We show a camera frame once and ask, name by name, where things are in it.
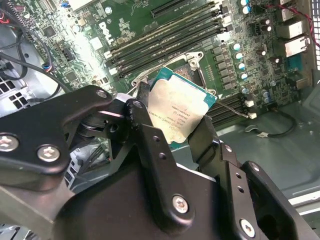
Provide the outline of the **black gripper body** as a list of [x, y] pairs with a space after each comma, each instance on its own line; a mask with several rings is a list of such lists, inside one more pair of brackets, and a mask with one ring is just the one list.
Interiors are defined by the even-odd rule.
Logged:
[[61, 209], [55, 240], [225, 240], [218, 184], [181, 164], [179, 174], [191, 192], [194, 222], [181, 235], [169, 235], [155, 223], [143, 172], [138, 164], [107, 177], [73, 196]]

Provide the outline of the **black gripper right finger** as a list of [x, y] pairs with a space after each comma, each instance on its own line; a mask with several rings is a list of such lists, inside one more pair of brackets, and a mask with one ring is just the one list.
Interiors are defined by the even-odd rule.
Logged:
[[222, 235], [229, 240], [317, 240], [319, 237], [253, 161], [240, 163], [205, 115], [188, 137], [198, 170], [218, 184]]

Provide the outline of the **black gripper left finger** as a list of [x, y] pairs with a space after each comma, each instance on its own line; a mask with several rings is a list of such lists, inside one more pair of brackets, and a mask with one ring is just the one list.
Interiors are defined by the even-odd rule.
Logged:
[[[98, 115], [101, 138], [137, 148], [149, 201], [161, 228], [189, 228], [195, 210], [163, 132], [153, 127], [146, 106], [89, 85], [0, 119], [0, 183], [33, 191], [52, 190], [64, 180], [70, 146], [81, 122]], [[176, 203], [175, 197], [185, 201]]]

